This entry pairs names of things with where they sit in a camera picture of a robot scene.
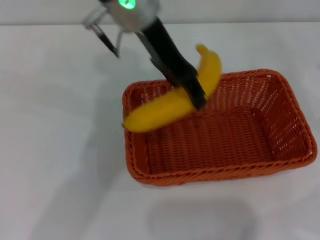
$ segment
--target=basket rim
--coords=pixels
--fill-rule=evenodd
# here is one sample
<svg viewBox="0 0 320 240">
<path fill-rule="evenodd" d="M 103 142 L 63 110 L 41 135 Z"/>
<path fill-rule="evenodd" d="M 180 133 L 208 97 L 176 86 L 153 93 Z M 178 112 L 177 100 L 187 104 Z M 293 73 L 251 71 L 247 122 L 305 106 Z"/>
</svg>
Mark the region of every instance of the basket rim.
<svg viewBox="0 0 320 240">
<path fill-rule="evenodd" d="M 259 163 L 245 163 L 245 164 L 239 164 L 239 165 L 230 165 L 230 166 L 223 166 L 223 167 L 211 167 L 211 168 L 199 168 L 199 169 L 193 169 L 193 170 L 180 170 L 180 171 L 175 171 L 175 172 L 161 172 L 161 173 L 146 173 L 144 171 L 141 171 L 140 169 L 137 168 L 136 165 L 136 159 L 134 157 L 127 157 L 127 166 L 128 166 L 128 171 L 130 174 L 139 182 L 143 182 L 143 180 L 150 180 L 152 179 L 153 181 L 161 181 L 165 179 L 170 179 L 170 178 L 183 178 L 186 176 L 197 176 L 199 174 L 218 174 L 221 172 L 237 172 L 237 171 L 246 171 L 246 170 L 251 170 L 251 169 L 257 169 L 257 168 L 269 168 L 269 167 L 276 167 L 279 171 L 281 171 L 283 166 L 288 166 L 288 165 L 294 165 L 298 162 L 302 163 L 303 166 L 306 166 L 308 164 L 311 164 L 317 156 L 318 153 L 318 148 L 317 148 L 317 143 L 312 135 L 310 126 L 308 125 L 306 118 L 301 111 L 298 101 L 293 93 L 292 88 L 290 87 L 288 81 L 280 74 L 279 72 L 275 70 L 270 70 L 270 69 L 257 69 L 257 70 L 247 70 L 247 71 L 241 71 L 241 72 L 229 72 L 229 73 L 224 73 L 222 76 L 224 79 L 231 79 L 233 75 L 237 75 L 238 77 L 241 78 L 241 76 L 246 76 L 246 77 L 256 77 L 259 75 L 271 75 L 271 76 L 277 76 L 280 78 L 279 83 L 283 87 L 284 94 L 289 100 L 290 106 L 292 107 L 292 110 L 294 113 L 297 115 L 297 120 L 300 123 L 300 125 L 303 127 L 303 136 L 305 138 L 305 144 L 307 147 L 307 151 L 304 156 L 302 157 L 296 157 L 292 158 L 290 160 L 277 160 L 273 162 L 259 162 Z M 153 80 L 153 81 L 138 81 L 135 83 L 130 84 L 127 89 L 124 91 L 123 96 L 122 96 L 122 103 L 123 106 L 130 106 L 130 100 L 127 98 L 127 96 L 130 96 L 133 88 L 145 86 L 145 85 L 150 85 L 150 83 L 153 83 L 155 85 L 163 86 L 163 84 L 166 84 L 165 80 Z M 129 150 L 129 153 L 131 156 L 134 156 L 134 146 L 132 144 L 129 144 L 131 142 L 131 135 L 132 133 L 129 132 L 127 129 L 125 129 L 125 144 L 127 149 Z"/>
</svg>

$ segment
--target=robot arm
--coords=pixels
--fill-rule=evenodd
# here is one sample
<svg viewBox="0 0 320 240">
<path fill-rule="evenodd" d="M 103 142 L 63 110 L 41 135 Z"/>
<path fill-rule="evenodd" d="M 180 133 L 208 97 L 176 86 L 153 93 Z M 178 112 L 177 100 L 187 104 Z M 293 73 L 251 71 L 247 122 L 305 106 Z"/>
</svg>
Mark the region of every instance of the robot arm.
<svg viewBox="0 0 320 240">
<path fill-rule="evenodd" d="M 135 33 L 151 55 L 151 62 L 175 86 L 182 86 L 193 106 L 200 109 L 206 104 L 205 92 L 197 79 L 196 69 L 178 51 L 167 30 L 158 18 L 159 0 L 100 0 L 101 6 L 91 12 L 83 25 L 119 57 L 121 34 L 115 47 L 99 27 L 99 22 L 110 14 L 120 32 Z"/>
</svg>

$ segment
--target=orange wicker basket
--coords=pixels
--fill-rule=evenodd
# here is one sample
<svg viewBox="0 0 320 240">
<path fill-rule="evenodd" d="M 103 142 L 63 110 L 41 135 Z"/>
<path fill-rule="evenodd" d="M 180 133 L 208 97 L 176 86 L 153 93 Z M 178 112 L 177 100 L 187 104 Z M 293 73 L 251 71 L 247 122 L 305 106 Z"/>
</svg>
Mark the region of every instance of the orange wicker basket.
<svg viewBox="0 0 320 240">
<path fill-rule="evenodd" d="M 171 91 L 137 82 L 122 98 L 124 117 Z M 268 69 L 227 73 L 208 104 L 148 133 L 125 130 L 127 168 L 156 186 L 270 175 L 312 163 L 317 144 L 287 80 Z"/>
</svg>

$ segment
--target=white table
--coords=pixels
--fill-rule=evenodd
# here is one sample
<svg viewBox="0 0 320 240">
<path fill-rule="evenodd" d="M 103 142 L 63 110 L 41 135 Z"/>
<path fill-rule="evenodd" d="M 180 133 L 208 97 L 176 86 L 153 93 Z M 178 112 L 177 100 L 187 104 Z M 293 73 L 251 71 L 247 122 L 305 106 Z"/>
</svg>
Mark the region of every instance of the white table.
<svg viewBox="0 0 320 240">
<path fill-rule="evenodd" d="M 117 28 L 105 26 L 115 41 Z M 224 72 L 270 68 L 320 140 L 320 23 L 168 25 Z M 82 26 L 0 27 L 1 240 L 318 240 L 320 162 L 272 176 L 157 188 L 125 163 L 121 97 L 161 78 L 134 35 L 116 59 Z"/>
</svg>

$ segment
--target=white surface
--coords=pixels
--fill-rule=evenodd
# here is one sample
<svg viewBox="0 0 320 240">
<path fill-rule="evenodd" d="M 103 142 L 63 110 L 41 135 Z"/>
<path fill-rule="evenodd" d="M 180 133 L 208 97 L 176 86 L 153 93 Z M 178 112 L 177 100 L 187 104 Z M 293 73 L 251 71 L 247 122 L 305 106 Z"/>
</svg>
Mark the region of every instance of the white surface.
<svg viewBox="0 0 320 240">
<path fill-rule="evenodd" d="M 320 140 L 320 23 L 168 25 L 224 71 L 270 68 Z M 116 37 L 116 28 L 105 30 Z M 0 27 L 1 240 L 318 240 L 320 162 L 273 176 L 156 188 L 125 165 L 121 97 L 161 75 L 134 35 L 121 60 L 81 26 Z"/>
<path fill-rule="evenodd" d="M 320 21 L 319 0 L 160 0 L 165 23 Z M 0 24 L 80 24 L 98 0 L 0 0 Z"/>
</svg>

